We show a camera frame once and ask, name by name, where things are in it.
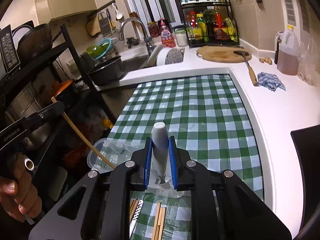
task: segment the orange pot lid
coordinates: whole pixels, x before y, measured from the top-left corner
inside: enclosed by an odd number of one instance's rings
[[[60,83],[61,86],[60,86],[59,90],[56,92],[56,94],[54,96],[55,97],[58,96],[63,90],[65,90],[72,83],[73,83],[73,80],[67,80],[67,81],[64,81],[64,82]]]

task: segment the blue cloth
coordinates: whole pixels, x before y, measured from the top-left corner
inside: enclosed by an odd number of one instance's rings
[[[279,80],[279,78],[270,73],[261,72],[258,74],[258,84],[259,86],[263,86],[269,88],[271,91],[276,91],[277,88],[281,88],[285,91],[285,86]]]

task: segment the kitchen sink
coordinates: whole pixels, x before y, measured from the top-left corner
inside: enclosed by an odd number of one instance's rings
[[[149,56],[145,55],[142,57],[135,57],[135,58],[123,61],[122,65],[123,65],[124,71],[128,73],[130,71],[145,68],[147,67],[148,59],[149,59]]]

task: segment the jar of red chili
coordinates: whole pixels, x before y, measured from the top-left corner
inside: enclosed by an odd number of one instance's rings
[[[158,24],[156,22],[148,23],[148,29],[152,38],[160,36]]]

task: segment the green bottle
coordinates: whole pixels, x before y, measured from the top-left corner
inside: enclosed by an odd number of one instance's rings
[[[209,41],[209,37],[208,37],[208,31],[207,31],[207,25],[205,23],[205,18],[203,16],[202,13],[197,13],[197,21],[198,21],[198,25],[201,27],[202,29],[202,33],[203,33],[203,38],[204,41]]]

